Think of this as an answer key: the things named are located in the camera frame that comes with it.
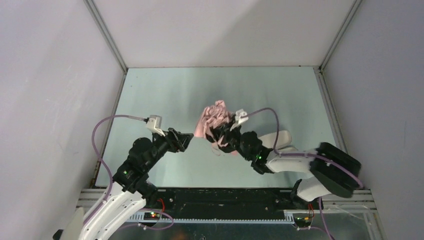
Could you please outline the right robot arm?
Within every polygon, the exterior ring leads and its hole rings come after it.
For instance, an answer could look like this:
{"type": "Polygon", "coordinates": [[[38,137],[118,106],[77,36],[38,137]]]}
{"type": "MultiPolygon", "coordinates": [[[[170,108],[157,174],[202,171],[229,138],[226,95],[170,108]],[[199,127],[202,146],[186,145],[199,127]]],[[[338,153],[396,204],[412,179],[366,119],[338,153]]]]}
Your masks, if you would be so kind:
{"type": "Polygon", "coordinates": [[[216,143],[224,153],[237,152],[259,174],[294,172],[309,174],[292,188],[292,198],[310,203],[326,195],[351,198],[354,190],[362,188],[358,176],[361,163],[329,142],[317,148],[299,151],[291,146],[287,130],[258,136],[255,131],[241,132],[230,123],[210,127],[206,139],[216,143]]]}

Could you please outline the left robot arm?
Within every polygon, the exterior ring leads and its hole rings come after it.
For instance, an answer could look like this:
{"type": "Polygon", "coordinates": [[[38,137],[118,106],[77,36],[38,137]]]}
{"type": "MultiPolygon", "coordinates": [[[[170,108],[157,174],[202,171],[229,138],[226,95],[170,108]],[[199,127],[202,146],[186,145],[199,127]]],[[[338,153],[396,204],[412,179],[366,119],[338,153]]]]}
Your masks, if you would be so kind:
{"type": "Polygon", "coordinates": [[[194,135],[169,128],[152,136],[133,142],[103,196],[88,212],[79,207],[65,229],[55,232],[54,240],[107,240],[129,217],[156,200],[157,187],[149,182],[149,171],[166,153],[183,153],[194,135]]]}

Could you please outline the pink folding umbrella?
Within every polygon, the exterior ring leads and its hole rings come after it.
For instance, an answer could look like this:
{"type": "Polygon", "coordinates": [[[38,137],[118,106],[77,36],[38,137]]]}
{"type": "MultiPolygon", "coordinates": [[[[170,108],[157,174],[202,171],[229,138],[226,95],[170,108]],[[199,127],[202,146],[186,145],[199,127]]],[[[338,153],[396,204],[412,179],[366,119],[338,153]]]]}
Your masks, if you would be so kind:
{"type": "MultiPolygon", "coordinates": [[[[206,132],[209,127],[218,127],[224,123],[232,123],[232,117],[234,114],[235,112],[230,112],[227,109],[223,100],[217,100],[214,105],[207,106],[203,110],[196,125],[194,136],[196,138],[206,139],[206,132]]],[[[217,141],[209,142],[211,143],[212,152],[215,155],[220,156],[221,154],[218,153],[218,150],[220,149],[218,148],[217,141]]]]}

